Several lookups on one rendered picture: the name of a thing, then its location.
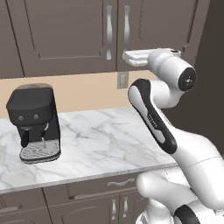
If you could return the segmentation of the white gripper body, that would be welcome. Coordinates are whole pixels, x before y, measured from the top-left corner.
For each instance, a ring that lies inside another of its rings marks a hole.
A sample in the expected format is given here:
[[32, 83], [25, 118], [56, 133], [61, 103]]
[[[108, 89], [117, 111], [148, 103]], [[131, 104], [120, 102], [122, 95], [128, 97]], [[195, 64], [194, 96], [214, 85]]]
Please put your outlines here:
[[151, 49], [125, 51], [122, 58], [133, 67], [144, 67], [148, 64], [148, 57], [151, 52]]

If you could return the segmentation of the brown cabinet door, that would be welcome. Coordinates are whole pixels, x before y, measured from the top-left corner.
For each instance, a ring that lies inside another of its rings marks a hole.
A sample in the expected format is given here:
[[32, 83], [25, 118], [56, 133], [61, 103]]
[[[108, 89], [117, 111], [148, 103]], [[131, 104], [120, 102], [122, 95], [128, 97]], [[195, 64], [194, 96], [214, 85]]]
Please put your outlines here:
[[172, 48], [194, 64], [209, 4], [210, 0], [118, 0], [117, 70], [136, 70], [123, 60], [125, 5], [130, 6], [127, 50]]
[[[124, 197], [128, 197], [127, 217], [123, 218]], [[138, 191], [124, 192], [120, 196], [119, 224], [136, 224], [138, 216], [144, 211], [148, 199], [141, 196]]]
[[[116, 200], [116, 217], [111, 220], [112, 200]], [[119, 195], [50, 206], [52, 224], [118, 224]]]
[[[6, 0], [26, 77], [116, 70], [118, 0]], [[112, 6], [111, 60], [107, 10]]]
[[23, 76], [7, 3], [6, 0], [0, 0], [0, 79]]

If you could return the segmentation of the dark brown tall cabinet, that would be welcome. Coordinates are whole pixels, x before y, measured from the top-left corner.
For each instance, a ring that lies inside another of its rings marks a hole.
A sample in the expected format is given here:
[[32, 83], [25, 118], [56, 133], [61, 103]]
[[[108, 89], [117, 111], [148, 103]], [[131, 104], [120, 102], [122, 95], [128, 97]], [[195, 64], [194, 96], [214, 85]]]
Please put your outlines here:
[[224, 0], [210, 2], [195, 66], [195, 87], [164, 113], [175, 127], [207, 137], [224, 154]]

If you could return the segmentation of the brown lower cabinet door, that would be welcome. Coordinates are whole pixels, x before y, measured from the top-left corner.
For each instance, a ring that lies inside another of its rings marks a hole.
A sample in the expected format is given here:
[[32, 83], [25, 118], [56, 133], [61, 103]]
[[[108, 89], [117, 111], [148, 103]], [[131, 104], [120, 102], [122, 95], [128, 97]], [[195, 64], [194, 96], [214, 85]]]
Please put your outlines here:
[[[111, 220], [112, 200], [116, 200], [116, 217]], [[50, 206], [52, 224], [118, 224], [119, 195]]]
[[[128, 197], [127, 217], [123, 218], [124, 197]], [[144, 211], [148, 199], [141, 196], [138, 191], [124, 192], [120, 196], [119, 224], [136, 224], [138, 216]]]

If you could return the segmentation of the brown lower cabinet run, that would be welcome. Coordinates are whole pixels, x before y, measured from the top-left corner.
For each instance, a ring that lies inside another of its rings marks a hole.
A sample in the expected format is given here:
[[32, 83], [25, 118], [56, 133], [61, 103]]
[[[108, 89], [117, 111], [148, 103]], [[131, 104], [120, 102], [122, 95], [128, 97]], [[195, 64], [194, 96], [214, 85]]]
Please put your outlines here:
[[0, 193], [0, 224], [52, 224], [42, 189]]

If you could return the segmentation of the black coffee machine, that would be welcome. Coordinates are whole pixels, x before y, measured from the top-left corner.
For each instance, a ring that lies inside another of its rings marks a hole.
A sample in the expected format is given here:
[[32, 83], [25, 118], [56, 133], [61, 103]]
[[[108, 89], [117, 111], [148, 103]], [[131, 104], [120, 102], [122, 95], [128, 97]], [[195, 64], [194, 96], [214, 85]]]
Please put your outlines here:
[[50, 84], [17, 87], [6, 108], [10, 122], [17, 127], [20, 136], [22, 149], [19, 157], [22, 162], [44, 163], [60, 157], [60, 124]]

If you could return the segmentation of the brown drawer front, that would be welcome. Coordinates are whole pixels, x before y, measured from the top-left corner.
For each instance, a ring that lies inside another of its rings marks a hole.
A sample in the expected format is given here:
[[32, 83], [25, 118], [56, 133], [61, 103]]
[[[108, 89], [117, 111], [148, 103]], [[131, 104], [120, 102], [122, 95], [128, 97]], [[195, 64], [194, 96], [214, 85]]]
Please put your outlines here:
[[[70, 200], [78, 199], [80, 196], [88, 196], [97, 193], [105, 193], [116, 190], [122, 190], [126, 188], [132, 188], [136, 186], [136, 178], [139, 175], [139, 172], [123, 174], [118, 176], [111, 176], [106, 178], [96, 178], [80, 182], [74, 182], [66, 185], [68, 198]], [[127, 179], [135, 179], [133, 185], [129, 184], [124, 187], [108, 187], [107, 183], [110, 181], [121, 182]]]

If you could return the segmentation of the grey wall outlet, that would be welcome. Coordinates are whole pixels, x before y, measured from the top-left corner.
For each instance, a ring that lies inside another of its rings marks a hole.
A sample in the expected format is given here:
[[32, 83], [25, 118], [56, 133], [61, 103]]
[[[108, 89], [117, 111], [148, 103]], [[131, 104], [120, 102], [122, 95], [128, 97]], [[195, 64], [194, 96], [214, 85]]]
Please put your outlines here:
[[129, 73], [118, 72], [117, 73], [117, 88], [118, 89], [127, 88], [128, 85], [129, 85]]

